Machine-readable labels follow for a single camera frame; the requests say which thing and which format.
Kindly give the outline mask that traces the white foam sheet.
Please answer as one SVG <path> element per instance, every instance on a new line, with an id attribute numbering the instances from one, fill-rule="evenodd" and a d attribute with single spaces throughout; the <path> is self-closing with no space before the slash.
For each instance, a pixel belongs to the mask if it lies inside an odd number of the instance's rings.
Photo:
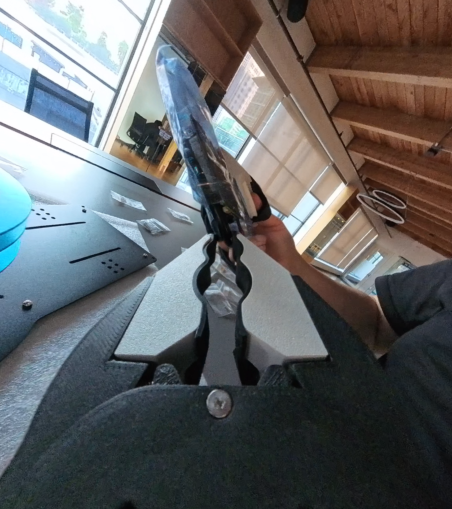
<path id="1" fill-rule="evenodd" d="M 84 334 L 146 277 L 154 264 L 38 320 L 0 362 L 0 477 L 19 449 L 45 392 Z"/>

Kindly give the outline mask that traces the black metal base plate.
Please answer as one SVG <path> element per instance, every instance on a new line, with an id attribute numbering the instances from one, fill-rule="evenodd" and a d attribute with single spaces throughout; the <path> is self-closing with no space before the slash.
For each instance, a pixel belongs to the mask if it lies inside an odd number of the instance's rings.
<path id="1" fill-rule="evenodd" d="M 0 361 L 40 318 L 156 260 L 90 209 L 34 206 L 16 257 L 0 272 Z"/>

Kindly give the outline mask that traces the silver plastic parts bag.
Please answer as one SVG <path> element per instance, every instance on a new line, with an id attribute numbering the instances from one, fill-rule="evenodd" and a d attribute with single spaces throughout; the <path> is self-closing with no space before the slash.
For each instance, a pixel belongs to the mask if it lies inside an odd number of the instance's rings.
<path id="1" fill-rule="evenodd" d="M 158 49 L 155 66 L 173 139 L 186 164 L 194 199 L 201 206 L 206 201 L 206 192 L 223 195 L 227 185 L 232 188 L 235 184 L 247 197 L 247 184 L 253 178 L 235 158 L 223 152 L 210 110 L 192 74 L 175 55 L 171 45 Z M 207 247 L 210 268 L 220 256 L 236 274 L 236 263 L 229 259 L 229 251 L 233 249 L 234 243 L 227 247 L 222 242 L 217 243 L 210 235 L 210 246 Z M 203 280 L 198 283 L 198 289 L 206 301 L 206 293 L 212 284 L 210 269 L 200 271 L 198 278 Z"/>

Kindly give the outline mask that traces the large office windows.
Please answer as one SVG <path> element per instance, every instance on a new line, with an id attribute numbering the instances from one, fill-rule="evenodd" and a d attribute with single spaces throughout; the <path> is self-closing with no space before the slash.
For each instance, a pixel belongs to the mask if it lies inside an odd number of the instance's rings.
<path id="1" fill-rule="evenodd" d="M 203 69 L 219 87 L 209 106 L 217 140 L 282 214 L 305 251 L 318 222 L 336 215 L 352 193 L 328 143 L 283 90 L 262 56 L 255 1 L 0 1 L 0 100 L 34 115 L 32 72 L 83 99 L 89 133 L 83 139 L 108 152 L 127 142 L 135 115 L 144 133 L 161 126 L 166 109 L 156 53 Z"/>

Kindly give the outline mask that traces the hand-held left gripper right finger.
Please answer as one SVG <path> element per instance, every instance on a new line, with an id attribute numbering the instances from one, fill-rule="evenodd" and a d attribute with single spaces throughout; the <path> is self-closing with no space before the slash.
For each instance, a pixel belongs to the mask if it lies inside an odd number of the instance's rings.
<path id="1" fill-rule="evenodd" d="M 257 385 L 271 366 L 328 360 L 290 272 L 243 235 L 234 240 L 234 256 L 242 293 L 234 348 L 241 384 Z"/>

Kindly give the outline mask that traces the black office chair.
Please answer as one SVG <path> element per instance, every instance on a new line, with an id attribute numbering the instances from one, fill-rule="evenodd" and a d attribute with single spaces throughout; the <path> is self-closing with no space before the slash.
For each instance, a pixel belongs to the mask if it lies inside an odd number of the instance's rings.
<path id="1" fill-rule="evenodd" d="M 31 70 L 25 113 L 88 143 L 93 108 L 93 102 Z"/>

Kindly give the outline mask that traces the person's right hand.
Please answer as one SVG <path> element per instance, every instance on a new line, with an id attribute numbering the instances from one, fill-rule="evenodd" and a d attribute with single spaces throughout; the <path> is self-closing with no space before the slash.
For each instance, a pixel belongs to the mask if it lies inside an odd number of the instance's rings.
<path id="1" fill-rule="evenodd" d="M 305 276 L 308 266 L 298 253 L 292 235 L 279 218 L 270 215 L 267 220 L 254 222 L 250 241 L 292 275 Z"/>

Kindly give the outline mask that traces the black ceiling speaker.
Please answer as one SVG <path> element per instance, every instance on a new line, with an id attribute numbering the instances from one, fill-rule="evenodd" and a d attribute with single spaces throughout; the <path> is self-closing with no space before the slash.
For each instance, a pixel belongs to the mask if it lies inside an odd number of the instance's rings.
<path id="1" fill-rule="evenodd" d="M 300 22 L 307 12 L 308 0 L 289 0 L 286 7 L 286 18 L 290 23 Z"/>

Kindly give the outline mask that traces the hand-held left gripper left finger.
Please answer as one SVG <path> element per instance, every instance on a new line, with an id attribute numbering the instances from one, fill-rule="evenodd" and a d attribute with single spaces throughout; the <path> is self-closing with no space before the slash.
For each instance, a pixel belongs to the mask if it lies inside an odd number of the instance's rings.
<path id="1" fill-rule="evenodd" d="M 208 352 L 207 309 L 199 273 L 210 269 L 205 235 L 153 277 L 114 357 L 172 365 L 182 382 L 198 385 Z"/>

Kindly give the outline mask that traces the person's right forearm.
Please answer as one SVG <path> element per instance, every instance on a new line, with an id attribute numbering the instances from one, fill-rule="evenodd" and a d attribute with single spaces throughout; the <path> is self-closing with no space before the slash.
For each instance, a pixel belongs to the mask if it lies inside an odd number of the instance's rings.
<path id="1" fill-rule="evenodd" d="M 307 264 L 293 239 L 267 240 L 266 251 L 292 275 L 301 278 L 360 336 L 377 358 L 388 353 L 397 339 L 378 299 L 338 283 Z"/>

